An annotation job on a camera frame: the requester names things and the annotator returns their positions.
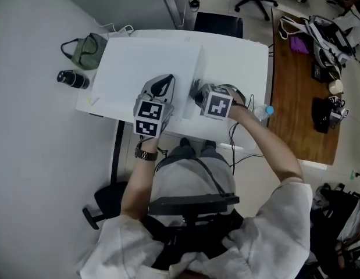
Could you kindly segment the black plastic chair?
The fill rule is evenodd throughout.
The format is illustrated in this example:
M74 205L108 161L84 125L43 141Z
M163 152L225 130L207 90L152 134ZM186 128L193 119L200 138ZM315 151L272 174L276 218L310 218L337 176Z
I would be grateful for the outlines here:
M99 230L98 222L120 215L122 197L127 184L127 181L117 182L101 188L94 194L96 203L101 211L100 215L92 216L87 207L82 209L85 219L94 230Z

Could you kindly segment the brown wooden table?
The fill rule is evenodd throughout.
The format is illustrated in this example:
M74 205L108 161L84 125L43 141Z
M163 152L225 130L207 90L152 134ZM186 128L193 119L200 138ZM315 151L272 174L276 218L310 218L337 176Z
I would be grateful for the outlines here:
M279 20L287 16L300 18L273 8L273 80L270 104L275 112L268 121L269 129L280 137L298 159L332 165L335 160L340 128L326 134L314 128L312 100L327 98L329 90L311 76L313 56L293 52L289 40L281 39Z

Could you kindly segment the black square stool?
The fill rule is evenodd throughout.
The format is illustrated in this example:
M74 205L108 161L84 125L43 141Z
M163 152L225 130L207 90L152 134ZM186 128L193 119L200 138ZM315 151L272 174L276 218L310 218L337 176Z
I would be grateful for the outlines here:
M198 12L194 31L243 38L242 18Z

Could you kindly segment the person's left forearm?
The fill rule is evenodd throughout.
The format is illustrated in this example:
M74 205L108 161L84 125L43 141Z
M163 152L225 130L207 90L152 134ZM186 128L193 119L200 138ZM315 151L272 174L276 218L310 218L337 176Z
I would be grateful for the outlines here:
M158 138L146 138L141 143L141 149L144 151L152 153L158 151ZM133 172L122 197L121 215L129 216L135 220L141 220L147 215L154 170L155 162L136 158Z

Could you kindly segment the dark wristwatch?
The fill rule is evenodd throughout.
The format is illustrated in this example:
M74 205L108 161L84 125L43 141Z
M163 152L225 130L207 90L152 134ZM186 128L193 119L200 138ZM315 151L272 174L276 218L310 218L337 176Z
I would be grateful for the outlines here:
M138 143L135 149L135 157L144 161L155 162L158 157L158 152L152 153L141 149L142 143Z

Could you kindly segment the black pouch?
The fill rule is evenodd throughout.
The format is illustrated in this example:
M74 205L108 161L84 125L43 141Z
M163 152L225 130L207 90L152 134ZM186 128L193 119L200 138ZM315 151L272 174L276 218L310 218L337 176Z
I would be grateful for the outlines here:
M313 98L311 116L314 129L319 133L327 134L329 130L329 117L332 110L332 103L327 99Z

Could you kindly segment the black table leg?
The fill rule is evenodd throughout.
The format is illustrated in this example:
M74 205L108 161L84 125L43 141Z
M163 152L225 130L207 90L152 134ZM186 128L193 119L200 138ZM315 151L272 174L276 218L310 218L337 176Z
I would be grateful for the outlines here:
M119 156L120 156L120 149L121 149L121 145L122 145L124 127L125 127L125 122L119 120L117 123L115 144L114 144L113 155L112 155L112 168L111 168L111 180L110 180L111 185L114 185L115 183L117 183L117 171L118 171L118 165L119 165Z

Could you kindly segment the white cup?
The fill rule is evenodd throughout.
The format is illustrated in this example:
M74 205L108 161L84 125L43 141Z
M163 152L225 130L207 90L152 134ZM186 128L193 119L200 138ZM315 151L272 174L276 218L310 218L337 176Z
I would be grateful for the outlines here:
M328 83L328 89L331 94L342 94L343 93L343 84L339 79L333 80L332 82Z

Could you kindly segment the green striped bag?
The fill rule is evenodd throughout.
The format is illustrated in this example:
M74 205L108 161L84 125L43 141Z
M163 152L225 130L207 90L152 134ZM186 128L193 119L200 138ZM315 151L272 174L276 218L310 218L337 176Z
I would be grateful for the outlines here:
M76 42L73 54L65 52L64 47ZM108 40L104 37L90 33L85 38L76 38L60 46L62 53L82 70L95 70L98 68L104 54Z

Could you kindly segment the purple pouch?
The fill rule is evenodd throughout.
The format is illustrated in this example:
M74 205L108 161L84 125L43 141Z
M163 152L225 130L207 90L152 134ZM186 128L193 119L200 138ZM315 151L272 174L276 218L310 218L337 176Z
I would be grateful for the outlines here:
M290 49L293 52L310 54L308 47L303 39L300 37L290 37Z

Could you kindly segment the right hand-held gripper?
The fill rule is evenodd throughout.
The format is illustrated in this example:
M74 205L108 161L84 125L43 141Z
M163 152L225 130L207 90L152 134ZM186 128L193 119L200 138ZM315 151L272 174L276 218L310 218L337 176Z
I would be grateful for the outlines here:
M201 107L200 115L216 120L228 118L232 101L227 87L213 84L204 84L194 96L195 104Z

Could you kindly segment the person's right forearm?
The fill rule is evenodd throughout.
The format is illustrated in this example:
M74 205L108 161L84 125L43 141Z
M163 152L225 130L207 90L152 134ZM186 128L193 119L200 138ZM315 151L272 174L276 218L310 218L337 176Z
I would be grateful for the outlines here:
M251 111L242 106L243 100L235 90L228 89L228 91L237 103L231 106L229 118L249 132L279 181L297 178L298 181L303 182L301 166L291 149L266 128Z

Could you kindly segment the white and black bag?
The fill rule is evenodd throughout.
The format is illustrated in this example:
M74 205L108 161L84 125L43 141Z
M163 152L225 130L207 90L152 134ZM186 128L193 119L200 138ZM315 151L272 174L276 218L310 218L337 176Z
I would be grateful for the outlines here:
M278 26L283 40L300 37L306 43L316 64L333 78L340 78L345 64L355 56L347 36L332 20L322 16L302 19L301 23L287 16L281 16Z

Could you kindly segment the idle hand-held gripper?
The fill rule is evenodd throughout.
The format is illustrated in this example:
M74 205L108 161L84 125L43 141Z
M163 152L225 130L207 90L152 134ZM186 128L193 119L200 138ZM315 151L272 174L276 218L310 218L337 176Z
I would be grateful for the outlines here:
M330 126L335 127L348 116L349 109L345 107L345 100L337 96L330 96L328 99L330 101L329 124Z

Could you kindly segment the large white sheet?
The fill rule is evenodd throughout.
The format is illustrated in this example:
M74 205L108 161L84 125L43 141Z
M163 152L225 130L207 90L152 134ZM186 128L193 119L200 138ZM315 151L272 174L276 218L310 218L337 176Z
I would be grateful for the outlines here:
M204 49L200 44L157 38L110 38L98 66L91 96L132 109L144 84L155 77L175 78L172 104L175 120L190 119L190 88L202 77Z

